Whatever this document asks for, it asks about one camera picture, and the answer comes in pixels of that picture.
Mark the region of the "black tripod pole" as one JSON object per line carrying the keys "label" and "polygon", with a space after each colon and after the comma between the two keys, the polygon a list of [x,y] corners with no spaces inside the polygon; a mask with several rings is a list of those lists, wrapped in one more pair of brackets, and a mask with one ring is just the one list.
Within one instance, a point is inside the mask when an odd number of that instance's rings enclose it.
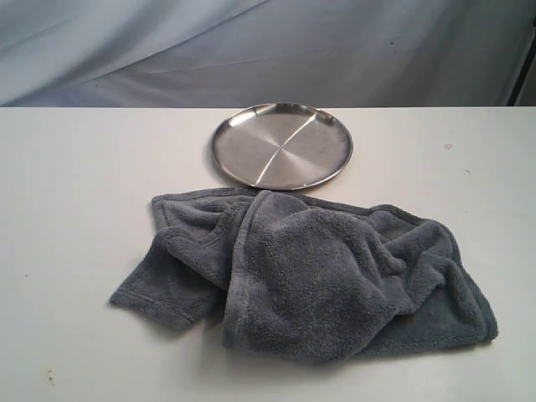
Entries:
{"label": "black tripod pole", "polygon": [[518,77],[515,80],[510,96],[508,97],[507,106],[515,106],[518,98],[522,92],[525,80],[527,79],[528,72],[532,66],[535,57],[535,38],[532,39],[526,57],[518,72]]}

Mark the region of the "grey fleece towel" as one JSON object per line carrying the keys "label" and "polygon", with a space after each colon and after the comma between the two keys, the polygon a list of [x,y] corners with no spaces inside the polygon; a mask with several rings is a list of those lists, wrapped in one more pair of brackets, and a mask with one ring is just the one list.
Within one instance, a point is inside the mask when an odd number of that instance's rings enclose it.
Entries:
{"label": "grey fleece towel", "polygon": [[497,321],[445,225],[392,205],[213,188],[152,200],[157,233],[111,305],[303,363],[488,343]]}

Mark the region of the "round steel plate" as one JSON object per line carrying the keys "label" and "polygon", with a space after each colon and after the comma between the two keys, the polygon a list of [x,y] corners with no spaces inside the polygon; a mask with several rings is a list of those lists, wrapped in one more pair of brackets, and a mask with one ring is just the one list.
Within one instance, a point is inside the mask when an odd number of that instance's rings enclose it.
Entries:
{"label": "round steel plate", "polygon": [[252,188],[295,191],[337,176],[353,155],[353,139],[334,115],[295,103],[251,106],[234,113],[210,140],[214,166]]}

